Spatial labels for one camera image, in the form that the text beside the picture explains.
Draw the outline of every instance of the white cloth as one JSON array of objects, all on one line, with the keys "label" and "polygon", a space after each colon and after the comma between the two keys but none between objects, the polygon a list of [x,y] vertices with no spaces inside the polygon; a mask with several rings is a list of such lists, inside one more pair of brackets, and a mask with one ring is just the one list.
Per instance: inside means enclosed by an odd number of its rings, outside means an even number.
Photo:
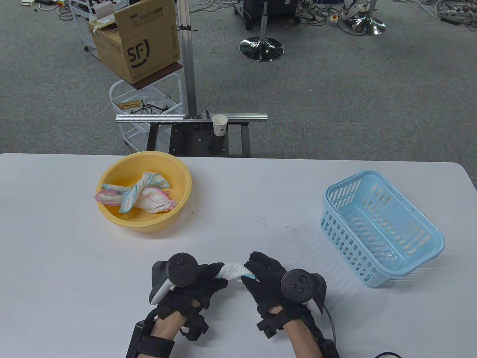
[{"label": "white cloth", "polygon": [[103,205],[121,206],[124,213],[133,206],[157,214],[170,211],[176,203],[161,189],[168,189],[169,183],[160,174],[145,172],[133,187],[103,184],[103,190],[96,194],[96,200]]},{"label": "white cloth", "polygon": [[215,278],[225,278],[226,280],[234,280],[246,276],[256,280],[255,275],[239,263],[226,263],[219,271]]}]

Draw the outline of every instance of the cardboard box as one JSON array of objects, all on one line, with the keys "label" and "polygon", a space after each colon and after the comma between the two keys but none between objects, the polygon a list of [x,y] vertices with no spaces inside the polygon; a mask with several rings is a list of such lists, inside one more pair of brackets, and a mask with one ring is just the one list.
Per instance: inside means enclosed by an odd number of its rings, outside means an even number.
[{"label": "cardboard box", "polygon": [[173,0],[141,0],[90,22],[101,62],[133,84],[180,59]]}]

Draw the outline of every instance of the blue plastic basket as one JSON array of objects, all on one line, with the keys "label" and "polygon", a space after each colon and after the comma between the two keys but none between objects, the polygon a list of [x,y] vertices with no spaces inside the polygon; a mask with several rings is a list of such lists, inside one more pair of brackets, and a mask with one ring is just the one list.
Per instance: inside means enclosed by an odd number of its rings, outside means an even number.
[{"label": "blue plastic basket", "polygon": [[368,287],[438,256],[444,236],[381,174],[365,170],[323,195],[321,228]]}]

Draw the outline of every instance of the chrome chair base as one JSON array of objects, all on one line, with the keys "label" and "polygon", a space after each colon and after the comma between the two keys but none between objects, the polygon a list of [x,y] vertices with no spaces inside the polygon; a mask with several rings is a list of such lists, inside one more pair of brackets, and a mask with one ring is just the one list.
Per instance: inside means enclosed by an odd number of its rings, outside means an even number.
[{"label": "chrome chair base", "polygon": [[374,17],[368,17],[366,12],[360,12],[350,19],[338,19],[338,26],[350,35],[381,35],[386,30],[384,22]]},{"label": "chrome chair base", "polygon": [[259,36],[243,40],[238,49],[245,57],[261,62],[276,60],[285,53],[283,45],[277,40],[267,37],[263,41]]}]

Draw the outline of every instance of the paper cup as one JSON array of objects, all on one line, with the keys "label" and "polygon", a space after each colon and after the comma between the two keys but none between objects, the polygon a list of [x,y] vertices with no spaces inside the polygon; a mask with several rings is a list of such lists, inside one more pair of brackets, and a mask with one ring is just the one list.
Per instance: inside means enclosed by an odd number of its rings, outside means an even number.
[{"label": "paper cup", "polygon": [[212,124],[214,125],[214,134],[217,137],[225,135],[227,130],[227,117],[224,115],[215,115],[212,117]]}]

